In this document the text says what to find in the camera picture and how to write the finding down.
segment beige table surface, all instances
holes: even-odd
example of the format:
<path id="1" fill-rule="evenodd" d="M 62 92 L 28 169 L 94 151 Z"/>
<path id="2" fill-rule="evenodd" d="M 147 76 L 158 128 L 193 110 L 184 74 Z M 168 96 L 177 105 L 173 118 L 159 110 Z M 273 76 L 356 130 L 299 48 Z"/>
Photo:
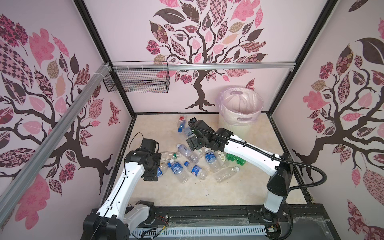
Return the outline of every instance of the beige table surface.
<path id="1" fill-rule="evenodd" d="M 188 114 L 187 119 L 197 118 L 204 120 L 208 126 L 217 130 L 218 114 Z M 176 145 L 182 143 L 187 146 L 186 137 L 177 132 L 177 121 L 179 115 L 138 115 L 134 124 L 131 139 L 137 132 L 141 132 L 145 138 L 154 139 L 159 143 L 159 152 L 177 151 Z M 260 114 L 257 122 L 252 127 L 253 134 L 247 139 L 249 143 L 262 148 L 266 151 L 282 154 L 283 150 L 272 129 L 266 114 Z M 141 135 L 139 134 L 131 144 L 131 150 L 140 146 Z M 180 163 L 184 163 L 186 158 L 182 157 Z M 208 170 L 207 162 L 201 158 L 199 166 Z M 172 171 L 168 171 L 159 177 L 157 182 L 139 180 L 129 200 L 135 205 L 139 200 L 154 202 L 156 206 L 193 206 L 193 205 L 253 205 L 264 204 L 267 193 L 266 184 L 269 176 L 249 162 L 240 166 L 231 162 L 230 166 L 238 166 L 240 172 L 232 178 L 217 183 L 214 180 L 214 173 L 209 172 L 205 180 L 199 180 L 189 173 L 190 179 L 181 184 Z M 297 185 L 293 176 L 291 186 Z M 301 190 L 293 190 L 287 198 L 289 204 L 305 204 Z"/>

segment butterfly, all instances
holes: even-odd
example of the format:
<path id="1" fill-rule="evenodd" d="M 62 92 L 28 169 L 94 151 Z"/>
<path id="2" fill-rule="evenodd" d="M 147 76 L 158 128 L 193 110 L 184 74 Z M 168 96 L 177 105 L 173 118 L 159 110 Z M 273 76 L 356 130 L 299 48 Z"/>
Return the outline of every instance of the butterfly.
<path id="1" fill-rule="evenodd" d="M 248 84 L 245 86 L 245 88 L 251 89 L 252 91 L 255 90 L 253 87 L 255 85 L 255 79 L 252 79 L 251 81 L 248 82 Z"/>
<path id="2" fill-rule="evenodd" d="M 119 115 L 119 112 L 121 111 L 119 110 L 118 107 L 115 107 L 115 104 L 111 100 L 109 101 L 109 105 L 112 110 L 112 116 L 109 118 L 108 126 L 119 123 L 118 115 Z"/>

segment plastic bottle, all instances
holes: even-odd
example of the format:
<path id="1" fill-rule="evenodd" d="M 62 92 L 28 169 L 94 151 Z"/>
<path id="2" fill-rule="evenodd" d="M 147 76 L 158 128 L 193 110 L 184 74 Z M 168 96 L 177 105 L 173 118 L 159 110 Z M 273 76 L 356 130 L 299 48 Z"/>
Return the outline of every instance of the plastic bottle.
<path id="1" fill-rule="evenodd" d="M 216 151 L 215 156 L 216 156 L 217 160 L 219 161 L 222 168 L 229 166 L 229 161 L 222 151 Z"/>
<path id="2" fill-rule="evenodd" d="M 176 162 L 175 160 L 171 159 L 168 163 L 168 167 L 172 169 L 173 173 L 176 175 L 177 179 L 181 183 L 185 183 L 186 181 L 188 181 L 189 176 L 184 171 L 183 166 L 181 166 L 179 162 Z"/>
<path id="3" fill-rule="evenodd" d="M 193 134 L 193 132 L 192 132 L 192 130 L 191 130 L 190 127 L 185 127 L 185 128 L 183 129 L 183 133 L 185 134 L 186 137 L 192 137 L 192 136 L 194 136 L 194 134 Z"/>
<path id="4" fill-rule="evenodd" d="M 156 177 L 160 177 L 161 175 L 163 175 L 167 170 L 168 170 L 169 166 L 165 163 L 162 163 L 160 164 L 160 166 L 157 168 L 157 175 Z"/>
<path id="5" fill-rule="evenodd" d="M 204 149 L 205 150 L 205 159 L 209 163 L 209 168 L 212 172 L 217 172 L 220 170 L 221 166 L 218 162 L 217 158 L 215 157 L 215 154 L 213 151 L 209 148 Z"/>
<path id="6" fill-rule="evenodd" d="M 182 132 L 183 131 L 183 129 L 185 127 L 186 120 L 187 120 L 187 116 L 186 115 L 184 115 L 184 114 L 180 115 L 179 122 L 177 124 L 177 127 L 178 127 L 177 131 L 178 132 Z"/>
<path id="7" fill-rule="evenodd" d="M 180 152 L 161 152 L 160 163 L 169 163 L 169 160 L 181 158 Z"/>
<path id="8" fill-rule="evenodd" d="M 227 168 L 224 168 L 223 170 L 221 170 L 220 172 L 218 172 L 215 176 L 215 179 L 217 182 L 222 182 L 224 181 L 225 179 L 228 179 L 230 177 L 232 177 L 233 175 L 235 175 L 238 171 L 240 171 L 239 167 L 227 167 Z"/>
<path id="9" fill-rule="evenodd" d="M 185 161 L 184 166 L 187 167 L 189 172 L 201 180 L 204 180 L 208 175 L 207 171 L 205 171 L 203 168 L 199 167 L 198 165 L 193 166 L 188 161 Z"/>
<path id="10" fill-rule="evenodd" d="M 179 143 L 176 147 L 181 155 L 186 157 L 190 162 L 196 164 L 199 161 L 199 157 L 194 152 L 191 152 L 191 150 L 189 150 L 189 148 L 185 145 Z"/>

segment plastic bag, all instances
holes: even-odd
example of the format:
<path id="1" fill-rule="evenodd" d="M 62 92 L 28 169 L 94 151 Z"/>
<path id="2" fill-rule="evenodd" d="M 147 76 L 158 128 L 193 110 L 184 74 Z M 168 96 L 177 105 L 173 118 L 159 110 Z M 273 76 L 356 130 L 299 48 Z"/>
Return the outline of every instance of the plastic bag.
<path id="1" fill-rule="evenodd" d="M 264 106 L 259 94 L 241 87 L 228 87 L 216 98 L 217 106 L 224 120 L 236 126 L 253 124 Z"/>

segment pink wall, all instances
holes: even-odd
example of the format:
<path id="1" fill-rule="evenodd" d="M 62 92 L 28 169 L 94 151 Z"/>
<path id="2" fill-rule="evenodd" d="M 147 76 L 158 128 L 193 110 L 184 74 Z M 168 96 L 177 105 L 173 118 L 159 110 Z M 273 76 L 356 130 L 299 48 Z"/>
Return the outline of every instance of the pink wall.
<path id="1" fill-rule="evenodd" d="M 12 1 L 0 19 L 0 192 L 102 60 L 72 1 Z M 79 239 L 99 206 L 130 117 L 103 84 L 4 224 L 1 239 Z"/>
<path id="2" fill-rule="evenodd" d="M 155 58 L 168 62 L 174 59 L 174 63 L 177 64 L 219 63 L 224 62 L 226 58 L 231 58 L 231 62 L 237 62 L 243 56 L 254 54 L 258 54 L 257 57 L 254 56 L 254 60 L 263 62 L 294 61 L 326 1 L 153 0 L 150 4 L 147 1 L 120 0 L 86 2 L 113 61 Z M 169 11 L 180 17 L 162 13 L 163 9 L 170 9 Z M 207 22 L 204 21 L 206 16 L 213 23 L 212 31 L 198 29 L 199 22 L 203 25 Z M 251 28 L 241 38 L 243 28 L 247 24 L 250 24 Z M 252 38 L 258 31 L 259 37 Z M 219 32 L 225 34 L 222 34 L 221 39 L 215 39 Z M 215 104 L 220 89 L 231 85 L 244 87 L 252 79 L 255 91 L 264 99 L 264 110 L 268 110 L 276 90 L 286 76 L 287 69 L 248 70 L 239 74 L 231 74 L 225 70 L 213 73 L 199 71 L 199 77 L 196 79 L 193 79 L 193 72 L 172 72 L 168 94 L 128 93 L 134 110 L 136 112 L 218 111 L 218 108 L 211 104 Z M 216 78 L 207 80 L 208 74 L 213 74 Z M 183 75 L 185 79 L 190 76 L 191 81 L 186 80 L 182 83 Z"/>
<path id="3" fill-rule="evenodd" d="M 339 3 L 274 114 L 294 159 L 328 175 L 309 191 L 351 240 L 384 238 L 384 2 L 361 2 Z"/>

